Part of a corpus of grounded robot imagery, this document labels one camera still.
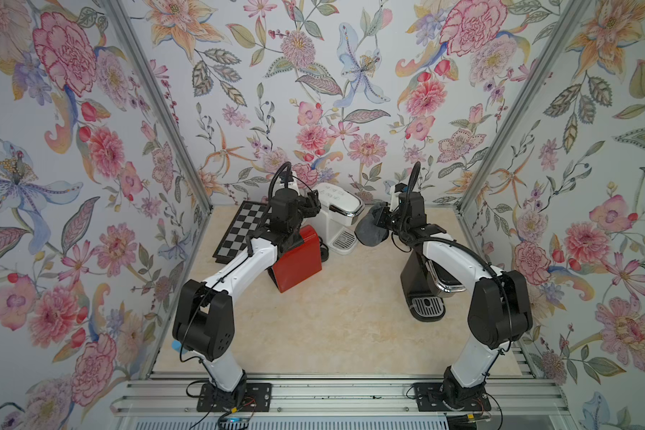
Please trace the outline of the grey cleaning cloth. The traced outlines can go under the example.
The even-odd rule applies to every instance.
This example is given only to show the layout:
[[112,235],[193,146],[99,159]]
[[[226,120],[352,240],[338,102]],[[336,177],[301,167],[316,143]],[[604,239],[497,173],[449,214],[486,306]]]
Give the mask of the grey cleaning cloth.
[[377,247],[387,240],[390,232],[382,221],[383,212],[387,204],[374,204],[363,217],[355,229],[355,235],[361,245],[365,247]]

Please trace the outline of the white coffee machine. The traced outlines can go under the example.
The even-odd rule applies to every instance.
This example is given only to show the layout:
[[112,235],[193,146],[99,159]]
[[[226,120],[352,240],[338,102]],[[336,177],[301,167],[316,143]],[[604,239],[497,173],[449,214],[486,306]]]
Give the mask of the white coffee machine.
[[309,224],[331,251],[350,254],[358,244],[351,228],[363,213],[365,204],[356,195],[333,184],[320,183],[313,190],[318,192],[321,209]]

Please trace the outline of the red coffee machine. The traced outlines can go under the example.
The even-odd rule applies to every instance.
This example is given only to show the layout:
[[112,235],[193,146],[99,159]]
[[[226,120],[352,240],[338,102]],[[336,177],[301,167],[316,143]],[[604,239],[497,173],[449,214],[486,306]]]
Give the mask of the red coffee machine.
[[283,254],[268,270],[279,293],[292,290],[322,270],[324,248],[315,229],[304,226],[300,234],[303,243]]

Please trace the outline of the black coffee machine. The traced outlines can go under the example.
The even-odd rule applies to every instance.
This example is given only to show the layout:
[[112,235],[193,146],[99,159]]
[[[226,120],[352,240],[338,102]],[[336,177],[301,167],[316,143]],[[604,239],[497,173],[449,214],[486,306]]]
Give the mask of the black coffee machine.
[[446,308],[444,299],[466,288],[439,264],[412,251],[401,272],[401,286],[411,315],[419,322],[440,321]]

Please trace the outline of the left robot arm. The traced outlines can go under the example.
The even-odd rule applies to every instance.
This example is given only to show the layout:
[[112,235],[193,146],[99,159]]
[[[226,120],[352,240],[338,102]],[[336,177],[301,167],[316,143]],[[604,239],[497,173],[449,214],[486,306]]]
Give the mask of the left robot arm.
[[181,288],[172,336],[180,357],[198,359],[216,390],[240,396],[247,384],[247,373],[231,351],[234,304],[262,273],[304,244],[301,225],[321,209],[317,191],[302,196],[292,188],[277,190],[261,223],[247,232],[245,249],[213,276],[190,279]]

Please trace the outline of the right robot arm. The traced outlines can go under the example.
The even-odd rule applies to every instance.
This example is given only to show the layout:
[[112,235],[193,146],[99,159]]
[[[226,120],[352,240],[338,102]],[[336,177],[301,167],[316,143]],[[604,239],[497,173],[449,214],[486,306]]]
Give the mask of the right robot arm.
[[494,268],[445,229],[428,223],[420,193],[394,193],[376,224],[408,252],[401,286],[415,319],[438,322],[446,313],[446,298],[470,295],[469,339],[456,362],[445,369],[439,386],[417,390],[417,404],[441,402],[448,410],[465,410],[485,403],[487,378],[496,360],[532,328],[524,275]]

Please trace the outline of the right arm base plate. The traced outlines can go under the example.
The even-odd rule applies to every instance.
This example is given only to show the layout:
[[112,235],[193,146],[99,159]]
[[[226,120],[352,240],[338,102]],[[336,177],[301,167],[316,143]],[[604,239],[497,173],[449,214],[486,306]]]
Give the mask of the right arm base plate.
[[447,383],[414,383],[413,397],[420,412],[489,412],[492,410],[483,385],[463,388]]

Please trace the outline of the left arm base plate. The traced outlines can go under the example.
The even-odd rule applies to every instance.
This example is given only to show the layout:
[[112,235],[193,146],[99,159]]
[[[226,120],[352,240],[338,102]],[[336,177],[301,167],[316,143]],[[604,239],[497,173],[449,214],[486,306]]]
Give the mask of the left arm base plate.
[[198,412],[269,412],[271,383],[245,383],[233,392],[225,392],[211,383],[202,386],[197,400]]

